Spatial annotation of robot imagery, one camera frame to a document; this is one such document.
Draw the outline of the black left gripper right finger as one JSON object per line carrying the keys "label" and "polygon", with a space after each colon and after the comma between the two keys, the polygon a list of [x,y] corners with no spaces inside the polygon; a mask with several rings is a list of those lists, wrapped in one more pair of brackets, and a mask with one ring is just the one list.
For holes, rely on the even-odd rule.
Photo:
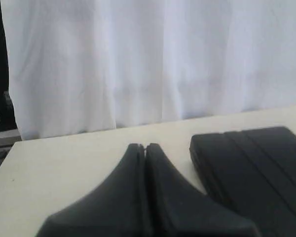
{"label": "black left gripper right finger", "polygon": [[156,237],[259,237],[255,223],[197,190],[159,144],[146,149],[147,194]]}

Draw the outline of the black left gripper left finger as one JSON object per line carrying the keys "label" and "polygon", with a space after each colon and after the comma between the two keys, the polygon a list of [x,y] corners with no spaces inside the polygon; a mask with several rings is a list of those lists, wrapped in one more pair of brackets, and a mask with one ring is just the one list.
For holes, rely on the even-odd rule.
{"label": "black left gripper left finger", "polygon": [[50,215],[39,237],[146,237],[145,152],[130,144],[111,174],[89,194]]}

